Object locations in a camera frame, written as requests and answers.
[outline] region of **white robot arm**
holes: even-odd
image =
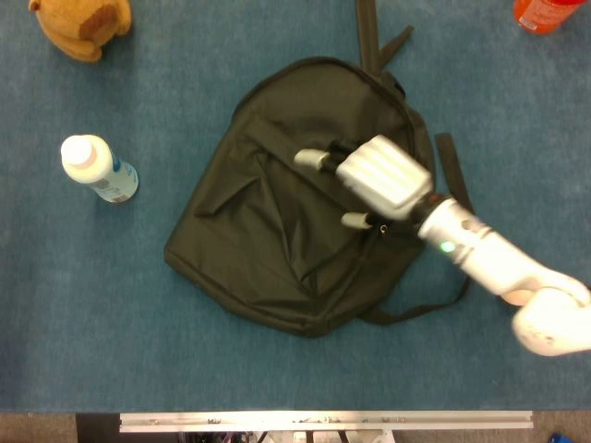
[[[386,137],[374,137],[341,163],[320,150],[301,150],[295,162],[334,172],[381,217],[412,220],[421,239],[472,279],[523,305],[513,331],[530,351],[550,356],[591,350],[586,286],[536,262],[453,198],[433,194],[429,172]],[[366,214],[345,214],[342,221],[370,227]]]

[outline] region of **teddy bear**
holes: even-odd
[[[43,32],[55,46],[83,62],[101,59],[101,46],[131,27],[128,0],[30,0]]]

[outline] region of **backpack strap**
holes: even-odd
[[[445,174],[445,179],[452,196],[467,210],[474,213],[474,207],[472,206],[468,191],[465,187],[464,175],[460,168],[460,162],[455,150],[455,145],[453,144],[452,136],[450,134],[438,134],[435,136],[435,142],[440,154],[443,173]],[[468,292],[471,281],[472,280],[469,277],[464,279],[460,291],[451,302],[436,305],[419,305],[399,315],[390,314],[377,306],[373,306],[368,311],[361,314],[359,318],[377,325],[391,325],[411,318],[424,316],[429,312],[438,311],[458,303]]]
[[[356,0],[356,14],[361,67],[369,74],[378,75],[410,37],[414,28],[412,26],[406,27],[380,49],[376,0]]]

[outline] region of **bottle label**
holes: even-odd
[[[122,203],[131,198],[138,189],[138,173],[129,163],[115,159],[113,156],[113,170],[89,186],[101,198],[112,203]]]
[[[550,0],[533,0],[519,22],[530,30],[538,26],[552,26],[562,23],[568,18],[579,5],[557,5]]]

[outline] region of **white bottle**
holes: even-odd
[[[88,185],[111,203],[131,198],[138,189],[138,173],[119,160],[102,138],[72,136],[62,144],[62,165],[72,180]]]

